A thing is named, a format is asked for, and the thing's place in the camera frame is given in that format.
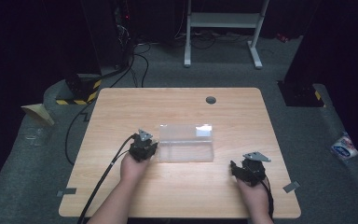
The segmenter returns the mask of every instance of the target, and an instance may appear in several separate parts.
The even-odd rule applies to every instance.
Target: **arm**
[[[254,224],[271,224],[273,221],[269,217],[269,196],[261,183],[254,187],[248,186],[245,182],[237,178],[243,202],[249,210]]]
[[[124,156],[120,168],[120,181],[89,220],[89,224],[127,223],[132,194],[148,163],[149,160],[137,162],[130,154]]]

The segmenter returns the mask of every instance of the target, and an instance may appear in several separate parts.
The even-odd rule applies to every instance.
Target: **transparent container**
[[[213,161],[211,124],[162,124],[159,126],[160,162]]]

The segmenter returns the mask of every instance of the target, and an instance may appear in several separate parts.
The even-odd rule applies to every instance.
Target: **table top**
[[[216,102],[208,104],[208,96]],[[241,165],[242,155],[255,151],[271,159],[263,164],[274,197],[274,217],[300,216],[296,194],[282,189],[292,181],[256,88],[101,90],[67,185],[76,194],[63,196],[60,215],[80,216],[117,150],[138,129],[158,140],[161,124],[203,123],[213,125],[213,162],[162,163],[154,157],[135,192],[130,217],[249,217],[229,162]],[[121,158],[104,180],[87,217],[118,183],[120,162]]]

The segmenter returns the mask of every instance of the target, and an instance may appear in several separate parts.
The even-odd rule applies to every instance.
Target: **gray carpet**
[[[276,219],[275,223],[358,223],[358,156],[343,163],[329,152],[345,128],[327,90],[323,85],[315,85],[326,107],[287,107],[277,85],[277,80],[284,79],[300,41],[283,44],[274,39],[260,39],[257,49],[264,65],[262,70],[254,69],[244,41],[216,42],[207,49],[193,48],[190,68],[183,67],[183,47],[156,44],[148,50],[149,46],[143,45],[135,52],[142,53],[149,63],[146,88],[257,87],[261,90],[289,175],[301,184],[296,190],[301,217]],[[193,44],[205,47],[211,42],[195,40]],[[145,60],[135,56],[132,69],[140,86]],[[102,88],[111,86],[120,76],[103,79]],[[19,127],[17,140],[0,174],[0,223],[77,221],[76,217],[60,217],[62,198],[57,197],[57,192],[65,189],[72,171],[64,155],[65,135],[83,106],[56,105],[55,96],[62,85],[63,81],[46,90],[43,102],[56,120],[53,128],[45,129],[39,140],[33,140],[29,136],[34,135],[37,125],[28,116],[24,116]],[[126,87],[134,87],[131,73],[115,86]],[[89,116],[92,108],[93,105],[86,110]],[[73,161],[88,124],[83,118],[76,119],[69,134],[68,152]],[[194,221],[174,220],[173,223]],[[208,223],[232,221],[206,220]]]

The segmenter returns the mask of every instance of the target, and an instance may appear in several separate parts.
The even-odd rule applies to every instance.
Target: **gray tape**
[[[57,197],[61,198],[64,194],[76,194],[76,189],[65,189],[57,191]]]
[[[284,191],[286,191],[286,193],[294,190],[294,189],[298,189],[300,187],[300,184],[297,181],[294,181],[288,185],[286,185],[285,187],[283,187]]]

